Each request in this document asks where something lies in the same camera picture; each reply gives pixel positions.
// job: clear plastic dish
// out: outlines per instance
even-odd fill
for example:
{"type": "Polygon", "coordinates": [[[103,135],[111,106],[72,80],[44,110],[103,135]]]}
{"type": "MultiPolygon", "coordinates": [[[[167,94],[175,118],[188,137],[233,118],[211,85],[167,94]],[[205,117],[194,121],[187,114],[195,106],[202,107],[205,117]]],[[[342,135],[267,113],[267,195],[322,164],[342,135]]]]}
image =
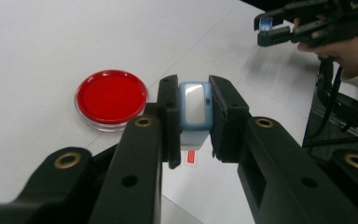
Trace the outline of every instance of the clear plastic dish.
{"type": "Polygon", "coordinates": [[[147,88],[137,76],[121,70],[105,70],[86,78],[79,86],[75,105],[88,125],[106,132],[122,131],[127,121],[143,113],[147,88]]]}

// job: white table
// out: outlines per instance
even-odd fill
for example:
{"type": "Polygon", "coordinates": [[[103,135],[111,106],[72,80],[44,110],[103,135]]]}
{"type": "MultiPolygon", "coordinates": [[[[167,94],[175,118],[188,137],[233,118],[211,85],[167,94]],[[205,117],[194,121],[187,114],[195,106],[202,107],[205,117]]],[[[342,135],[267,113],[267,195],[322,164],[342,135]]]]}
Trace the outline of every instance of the white table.
{"type": "MultiPolygon", "coordinates": [[[[97,154],[118,142],[121,133],[92,129],[74,107],[81,81],[105,69],[138,76],[151,102],[168,75],[227,78],[252,115],[276,119],[301,143],[319,62],[289,43],[258,47],[260,12],[237,0],[0,1],[0,203],[50,153],[97,154]]],[[[162,193],[200,223],[252,223],[236,169],[212,158],[208,140],[197,167],[164,165],[162,193]]]]}

